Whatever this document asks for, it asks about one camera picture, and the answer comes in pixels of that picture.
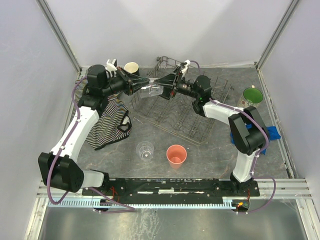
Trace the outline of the black mug cream inside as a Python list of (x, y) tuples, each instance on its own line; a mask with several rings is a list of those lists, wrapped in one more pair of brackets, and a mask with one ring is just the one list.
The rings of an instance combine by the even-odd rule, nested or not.
[(126, 63), (123, 69), (131, 76), (135, 76), (135, 77), (140, 76), (140, 67), (136, 62)]

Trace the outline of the clear plastic cup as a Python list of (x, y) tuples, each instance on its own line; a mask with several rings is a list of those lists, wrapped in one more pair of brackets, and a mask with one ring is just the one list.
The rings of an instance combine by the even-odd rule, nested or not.
[(149, 161), (154, 156), (154, 146), (149, 141), (142, 141), (136, 146), (136, 154), (143, 161)]
[(164, 92), (164, 87), (158, 84), (148, 84), (139, 90), (139, 96), (143, 98), (159, 96)]

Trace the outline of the salmon pink plastic cup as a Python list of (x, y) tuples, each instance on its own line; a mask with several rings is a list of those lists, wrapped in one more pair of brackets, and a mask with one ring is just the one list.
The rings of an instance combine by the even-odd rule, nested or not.
[(169, 165), (173, 169), (180, 168), (187, 159), (186, 149), (178, 144), (171, 145), (166, 151), (166, 157)]

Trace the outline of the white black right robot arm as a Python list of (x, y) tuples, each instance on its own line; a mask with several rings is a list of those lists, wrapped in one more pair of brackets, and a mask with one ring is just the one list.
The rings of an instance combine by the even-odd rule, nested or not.
[(194, 82), (186, 81), (187, 69), (183, 64), (166, 76), (167, 96), (171, 98), (179, 93), (194, 98), (192, 107), (196, 114), (229, 126), (238, 154), (235, 168), (226, 183), (227, 191), (246, 192), (253, 182), (258, 157), (269, 145), (267, 127), (255, 107), (230, 106), (213, 99), (211, 80), (206, 75), (199, 75)]

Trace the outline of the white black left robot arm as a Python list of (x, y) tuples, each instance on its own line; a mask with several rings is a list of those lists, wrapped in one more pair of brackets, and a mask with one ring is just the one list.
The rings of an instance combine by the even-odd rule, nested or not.
[(110, 64), (92, 65), (83, 78), (87, 84), (79, 101), (74, 101), (75, 115), (59, 142), (49, 153), (38, 157), (43, 183), (51, 188), (76, 193), (79, 189), (101, 187), (103, 172), (82, 170), (77, 165), (80, 150), (94, 125), (111, 103), (110, 96), (124, 92), (130, 96), (147, 86), (150, 80)]

